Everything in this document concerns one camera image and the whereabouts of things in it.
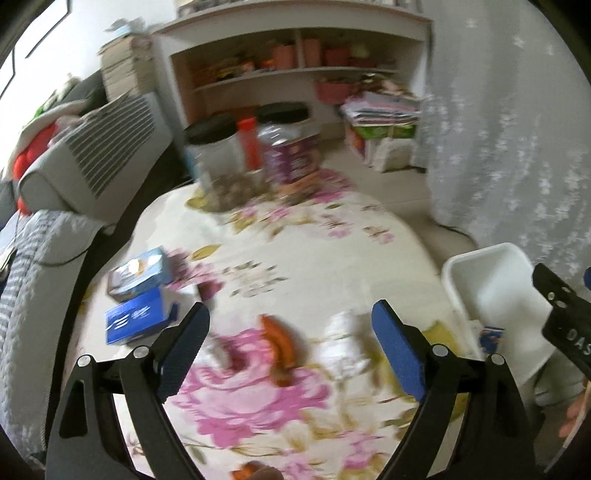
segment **screw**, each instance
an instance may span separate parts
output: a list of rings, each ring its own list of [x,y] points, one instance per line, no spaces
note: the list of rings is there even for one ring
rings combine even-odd
[[[136,358],[144,358],[148,356],[150,349],[146,346],[139,346],[134,350],[134,357]]]
[[[449,350],[444,345],[433,345],[433,353],[437,356],[447,356]]]
[[[90,365],[90,361],[92,359],[90,358],[90,355],[82,355],[79,359],[78,359],[78,366],[79,367],[85,367],[86,365]]]
[[[493,353],[491,355],[491,360],[495,365],[503,365],[505,363],[503,356],[499,355],[498,353]]]

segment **tile floor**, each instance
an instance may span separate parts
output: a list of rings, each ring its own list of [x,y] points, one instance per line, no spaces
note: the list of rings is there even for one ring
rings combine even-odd
[[[364,166],[342,141],[323,144],[324,165],[349,176],[359,190],[372,195],[404,219],[421,238],[439,268],[454,255],[476,248],[468,237],[437,225],[430,216],[426,174],[415,170],[379,173]]]

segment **finger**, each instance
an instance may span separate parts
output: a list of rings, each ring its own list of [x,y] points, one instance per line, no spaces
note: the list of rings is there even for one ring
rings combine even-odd
[[[574,419],[574,420],[569,420],[568,422],[564,423],[564,424],[563,424],[563,425],[560,427],[560,430],[558,431],[558,437],[559,437],[559,438],[562,438],[562,439],[565,439],[567,436],[569,436],[569,435],[570,435],[570,432],[572,432],[572,431],[573,431],[573,428],[574,428],[574,423],[575,423],[576,421],[577,421],[577,420],[576,420],[576,419]]]
[[[581,409],[583,408],[583,402],[584,395],[578,396],[577,399],[574,402],[572,402],[569,409],[566,411],[566,418],[575,419],[579,415]]]
[[[248,480],[283,480],[283,475],[276,468],[266,466],[253,473]]]

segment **black cable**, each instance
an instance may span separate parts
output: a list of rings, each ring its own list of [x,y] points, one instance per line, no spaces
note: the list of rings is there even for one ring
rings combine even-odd
[[[16,246],[17,244],[17,237],[18,237],[18,221],[21,218],[21,214],[19,213],[17,216],[17,226],[14,229],[14,239],[12,240],[12,243]],[[108,227],[108,226],[116,226],[115,223],[112,223],[110,225],[105,225],[104,228]],[[42,262],[40,260],[35,259],[35,257],[30,257],[28,255],[23,255],[20,258],[26,258],[28,260],[31,260],[31,262],[33,262],[35,265],[40,265],[42,267],[49,267],[49,268],[54,268],[54,267],[63,267],[64,265],[67,265],[68,263],[72,263],[74,260],[80,258],[82,255],[84,255],[85,253],[88,252],[88,250],[90,250],[90,246],[88,246],[87,248],[85,248],[82,252],[80,252],[79,254],[77,254],[75,257],[69,258],[68,260],[65,260],[63,262]]]
[[[63,262],[56,262],[56,263],[52,263],[52,262],[41,262],[39,260],[36,260],[34,257],[29,257],[27,255],[23,255],[20,258],[28,258],[29,260],[31,260],[31,262],[33,262],[35,265],[40,265],[42,267],[63,267],[64,265],[67,265],[68,263],[73,262],[74,260],[76,260],[77,258],[80,258],[82,255],[84,255],[86,252],[88,252],[88,250],[90,250],[90,247],[85,248],[82,252],[80,252],[78,255],[76,255],[75,257],[70,258],[69,260],[65,260]]]

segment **blue gripper pad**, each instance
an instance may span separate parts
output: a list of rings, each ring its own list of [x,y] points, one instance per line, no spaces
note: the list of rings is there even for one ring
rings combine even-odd
[[[400,386],[407,395],[421,402],[427,392],[423,361],[420,352],[415,351],[404,333],[405,329],[413,327],[405,326],[385,300],[374,305],[371,323]]]
[[[180,325],[166,329],[161,335],[170,335],[169,350],[160,365],[160,386],[156,392],[165,402],[176,395],[209,333],[209,310],[196,303]]]
[[[583,282],[585,283],[585,287],[591,290],[591,267],[585,270],[583,274]]]

